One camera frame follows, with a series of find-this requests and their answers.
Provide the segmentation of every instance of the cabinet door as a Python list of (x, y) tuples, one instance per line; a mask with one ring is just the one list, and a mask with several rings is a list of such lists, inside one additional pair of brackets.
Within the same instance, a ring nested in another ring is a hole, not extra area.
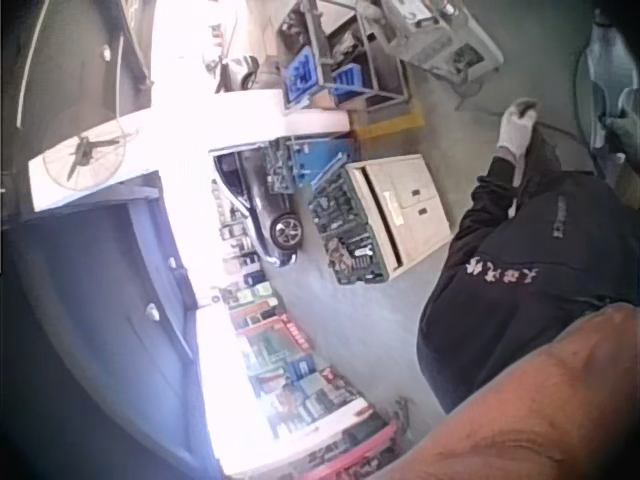
[(399, 227), (399, 246), (405, 264), (432, 254), (451, 234), (438, 197), (402, 210), (402, 216), (404, 224)]
[(371, 165), (369, 176), (379, 190), (392, 190), (400, 208), (408, 208), (437, 197), (433, 179), (421, 156)]

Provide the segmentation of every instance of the wall fan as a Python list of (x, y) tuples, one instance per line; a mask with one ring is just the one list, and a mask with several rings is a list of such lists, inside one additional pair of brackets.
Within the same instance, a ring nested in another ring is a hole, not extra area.
[(43, 161), (51, 179), (69, 190), (89, 190), (108, 182), (124, 161), (127, 141), (132, 134), (122, 129), (117, 119), (101, 123), (113, 115), (99, 107), (76, 106), (58, 116), (47, 132), (50, 145)]

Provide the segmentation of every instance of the tools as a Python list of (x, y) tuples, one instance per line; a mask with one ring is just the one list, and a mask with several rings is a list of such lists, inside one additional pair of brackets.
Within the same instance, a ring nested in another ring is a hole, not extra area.
[(283, 139), (263, 146), (267, 184), (271, 193), (292, 194), (296, 190), (293, 161)]
[(316, 188), (309, 208), (338, 283), (387, 280), (386, 266), (367, 216), (344, 170), (334, 172)]

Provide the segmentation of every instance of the white glove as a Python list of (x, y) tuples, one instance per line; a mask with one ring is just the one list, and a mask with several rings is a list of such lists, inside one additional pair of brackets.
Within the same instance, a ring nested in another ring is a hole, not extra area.
[(535, 105), (535, 100), (520, 98), (513, 102), (502, 116), (498, 149), (508, 150), (518, 163), (524, 158), (527, 147), (531, 143), (533, 126), (538, 120)]

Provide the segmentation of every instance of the blue crate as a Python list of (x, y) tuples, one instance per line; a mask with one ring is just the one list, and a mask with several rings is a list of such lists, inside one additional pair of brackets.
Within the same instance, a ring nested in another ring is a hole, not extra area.
[(344, 101), (350, 94), (358, 93), (349, 87), (362, 88), (362, 67), (357, 63), (349, 63), (333, 73), (333, 82), (344, 85), (342, 88), (332, 88), (331, 94), (338, 98), (339, 102)]
[(295, 102), (318, 84), (316, 62), (311, 47), (304, 47), (287, 67), (289, 102)]

